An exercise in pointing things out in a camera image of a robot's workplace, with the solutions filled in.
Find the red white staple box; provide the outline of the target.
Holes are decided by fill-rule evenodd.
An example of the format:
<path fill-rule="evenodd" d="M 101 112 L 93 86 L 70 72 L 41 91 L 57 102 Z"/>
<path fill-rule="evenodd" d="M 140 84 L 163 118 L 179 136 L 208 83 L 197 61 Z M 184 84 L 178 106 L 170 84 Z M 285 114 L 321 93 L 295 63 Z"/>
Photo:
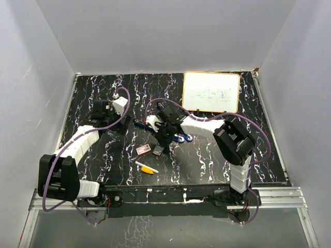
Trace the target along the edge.
<path fill-rule="evenodd" d="M 146 144 L 146 145 L 143 145 L 143 146 L 140 146 L 136 149 L 136 152 L 137 152 L 137 155 L 138 156 L 142 156 L 144 154 L 147 154 L 149 152 L 151 152 L 151 147 L 149 144 Z"/>

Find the staple tray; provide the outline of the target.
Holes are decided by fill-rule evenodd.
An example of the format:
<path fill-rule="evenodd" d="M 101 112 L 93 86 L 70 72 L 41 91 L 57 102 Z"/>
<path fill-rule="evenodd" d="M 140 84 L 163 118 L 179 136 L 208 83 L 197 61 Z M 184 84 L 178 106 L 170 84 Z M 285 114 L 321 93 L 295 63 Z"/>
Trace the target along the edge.
<path fill-rule="evenodd" d="M 156 145 L 155 148 L 152 151 L 152 154 L 156 155 L 156 156 L 161 156 L 161 154 L 163 153 L 164 148 L 161 147 L 160 145 Z"/>

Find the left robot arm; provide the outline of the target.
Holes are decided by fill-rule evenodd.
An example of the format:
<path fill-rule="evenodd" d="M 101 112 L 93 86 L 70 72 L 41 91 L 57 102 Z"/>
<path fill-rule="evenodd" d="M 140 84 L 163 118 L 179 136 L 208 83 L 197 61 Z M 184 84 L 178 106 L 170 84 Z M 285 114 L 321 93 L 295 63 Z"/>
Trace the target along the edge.
<path fill-rule="evenodd" d="M 79 178 L 77 166 L 85 153 L 108 130 L 123 134 L 131 120 L 126 113 L 129 100 L 96 100 L 92 111 L 79 125 L 73 137 L 53 154 L 45 154 L 39 161 L 38 195 L 40 197 L 74 201 L 88 198 L 95 206 L 102 206 L 107 194 L 100 183 Z"/>

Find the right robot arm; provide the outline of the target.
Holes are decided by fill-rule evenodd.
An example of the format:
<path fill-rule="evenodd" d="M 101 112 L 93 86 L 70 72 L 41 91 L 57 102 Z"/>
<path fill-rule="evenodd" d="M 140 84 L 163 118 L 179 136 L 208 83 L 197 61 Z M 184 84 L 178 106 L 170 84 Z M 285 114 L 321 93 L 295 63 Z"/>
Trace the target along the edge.
<path fill-rule="evenodd" d="M 230 164 L 231 201 L 242 205 L 249 199 L 249 164 L 256 141 L 237 117 L 207 120 L 193 114 L 180 114 L 167 106 L 156 115 L 147 116 L 146 123 L 155 131 L 154 137 L 162 148 L 169 146 L 176 134 L 213 139 Z"/>

